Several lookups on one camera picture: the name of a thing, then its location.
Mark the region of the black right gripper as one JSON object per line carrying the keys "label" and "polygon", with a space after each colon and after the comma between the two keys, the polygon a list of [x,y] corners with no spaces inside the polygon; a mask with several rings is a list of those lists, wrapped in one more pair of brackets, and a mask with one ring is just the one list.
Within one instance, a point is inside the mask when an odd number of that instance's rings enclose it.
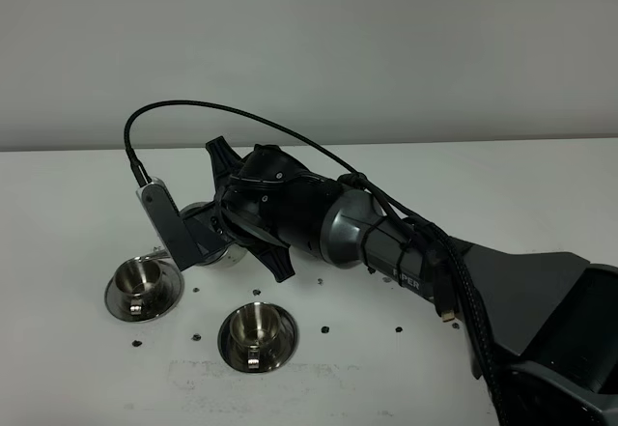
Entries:
{"label": "black right gripper", "polygon": [[295,274],[293,246],[321,256],[320,234],[338,183],[311,172],[276,145],[239,156],[219,136],[206,143],[214,180],[216,228],[283,282]]}

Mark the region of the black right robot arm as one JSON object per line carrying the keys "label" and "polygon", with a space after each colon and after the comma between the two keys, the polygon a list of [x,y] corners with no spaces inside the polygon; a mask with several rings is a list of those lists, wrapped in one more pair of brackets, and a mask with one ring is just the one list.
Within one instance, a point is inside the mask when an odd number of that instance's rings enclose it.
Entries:
{"label": "black right robot arm", "polygon": [[570,252],[508,254],[447,235],[350,172],[329,179],[274,145],[207,151],[215,232],[239,242],[277,280],[289,251],[363,265],[460,319],[472,372],[502,425],[617,421],[617,270]]}

